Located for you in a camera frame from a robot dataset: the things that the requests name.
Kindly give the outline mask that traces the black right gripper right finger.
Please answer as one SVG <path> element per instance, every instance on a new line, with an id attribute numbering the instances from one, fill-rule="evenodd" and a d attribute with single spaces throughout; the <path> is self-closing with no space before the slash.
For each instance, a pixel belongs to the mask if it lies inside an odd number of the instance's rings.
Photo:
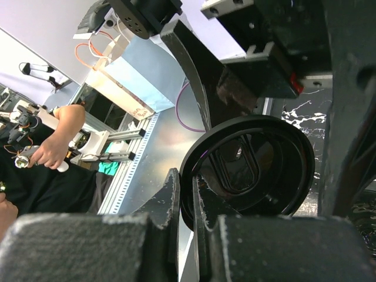
<path id="1" fill-rule="evenodd" d="M 374 281 L 375 261 L 340 217 L 242 216 L 192 180 L 200 281 Z"/>

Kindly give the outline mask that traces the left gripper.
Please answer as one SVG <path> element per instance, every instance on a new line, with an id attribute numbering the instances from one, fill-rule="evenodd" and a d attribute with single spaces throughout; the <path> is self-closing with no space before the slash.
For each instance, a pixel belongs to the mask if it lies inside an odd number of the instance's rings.
<path id="1" fill-rule="evenodd" d="M 180 20 L 160 37 L 182 67 L 206 130 L 250 115 L 263 98 L 296 99 L 305 88 L 333 86 L 321 1 L 204 1 L 245 55 L 223 64 Z"/>

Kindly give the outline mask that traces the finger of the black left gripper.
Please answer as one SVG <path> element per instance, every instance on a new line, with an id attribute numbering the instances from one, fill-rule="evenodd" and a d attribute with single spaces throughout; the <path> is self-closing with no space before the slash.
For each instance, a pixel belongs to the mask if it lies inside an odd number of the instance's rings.
<path id="1" fill-rule="evenodd" d="M 375 179 L 375 1 L 323 1 L 333 99 L 327 113 L 319 216 L 346 216 Z"/>

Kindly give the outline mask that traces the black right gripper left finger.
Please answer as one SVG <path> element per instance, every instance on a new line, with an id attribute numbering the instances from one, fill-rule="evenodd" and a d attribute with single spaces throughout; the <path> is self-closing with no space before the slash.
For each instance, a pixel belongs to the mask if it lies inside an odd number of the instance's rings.
<path id="1" fill-rule="evenodd" d="M 2 281 L 177 281 L 180 179 L 131 214 L 20 217 L 1 243 Z"/>

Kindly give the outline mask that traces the single black lid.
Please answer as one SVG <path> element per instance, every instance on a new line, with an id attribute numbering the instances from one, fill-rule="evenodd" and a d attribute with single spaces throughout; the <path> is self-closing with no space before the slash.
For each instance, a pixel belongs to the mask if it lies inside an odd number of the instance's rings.
<path id="1" fill-rule="evenodd" d="M 230 119 L 207 131 L 180 167 L 180 208 L 194 228 L 193 177 L 213 177 L 210 189 L 245 216 L 293 215 L 308 195 L 315 157 L 307 136 L 272 116 Z"/>

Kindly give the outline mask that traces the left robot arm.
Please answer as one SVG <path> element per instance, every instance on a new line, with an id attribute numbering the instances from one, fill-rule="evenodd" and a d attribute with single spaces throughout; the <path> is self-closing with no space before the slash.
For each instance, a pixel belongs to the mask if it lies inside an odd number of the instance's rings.
<path id="1" fill-rule="evenodd" d="M 293 214 L 314 177 L 313 149 L 280 118 L 255 113 L 257 102 L 331 88 L 319 213 L 344 217 L 375 178 L 375 2 L 206 1 L 246 54 L 218 60 L 176 15 L 180 1 L 111 1 L 138 37 L 159 35 L 191 83 L 205 134 L 180 169 L 180 206 L 193 218 L 197 174 L 243 214 Z"/>

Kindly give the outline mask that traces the person forearm and hand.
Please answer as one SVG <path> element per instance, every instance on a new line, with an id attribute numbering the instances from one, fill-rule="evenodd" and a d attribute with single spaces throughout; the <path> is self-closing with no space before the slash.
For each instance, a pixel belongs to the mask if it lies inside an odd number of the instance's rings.
<path id="1" fill-rule="evenodd" d="M 56 170 L 65 160 L 69 143 L 85 123 L 85 108 L 81 105 L 57 108 L 53 115 L 58 120 L 58 126 L 31 156 L 28 167 L 38 164 Z"/>

